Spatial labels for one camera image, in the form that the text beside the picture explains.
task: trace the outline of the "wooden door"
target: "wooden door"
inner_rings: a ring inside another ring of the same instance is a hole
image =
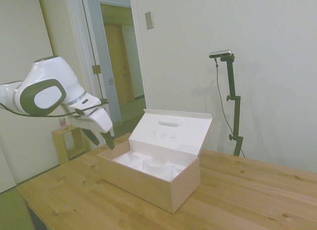
[[[105,25],[114,83],[119,104],[134,101],[131,74],[121,25]]]

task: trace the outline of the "doorway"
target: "doorway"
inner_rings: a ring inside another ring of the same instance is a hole
[[[115,137],[131,133],[146,108],[132,11],[130,7],[100,4],[107,49],[113,72],[122,124],[113,127]]]

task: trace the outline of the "small wooden shelf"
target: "small wooden shelf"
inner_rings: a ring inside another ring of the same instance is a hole
[[[80,156],[84,152],[86,152],[86,150],[83,148],[73,147],[67,151],[67,154],[68,154],[69,160],[71,160],[77,156]]]
[[[74,140],[74,147],[71,149],[67,149],[65,145],[65,140],[63,134],[71,132],[71,135]],[[82,132],[80,128],[75,126],[68,126],[67,129],[62,130],[58,129],[52,131],[52,137],[54,140],[55,148],[58,154],[59,162],[61,164],[70,161],[71,159],[80,156],[86,152]]]

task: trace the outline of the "floor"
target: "floor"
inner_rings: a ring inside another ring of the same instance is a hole
[[[118,138],[131,133],[142,118],[144,109],[146,109],[144,98],[120,105],[123,123],[122,125],[113,127],[115,137]]]
[[[35,230],[28,207],[16,188],[0,194],[0,229]]]

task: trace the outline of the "cardboard box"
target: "cardboard box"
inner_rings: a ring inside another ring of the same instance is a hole
[[[210,114],[148,110],[129,141],[98,154],[102,178],[174,213],[200,185]]]

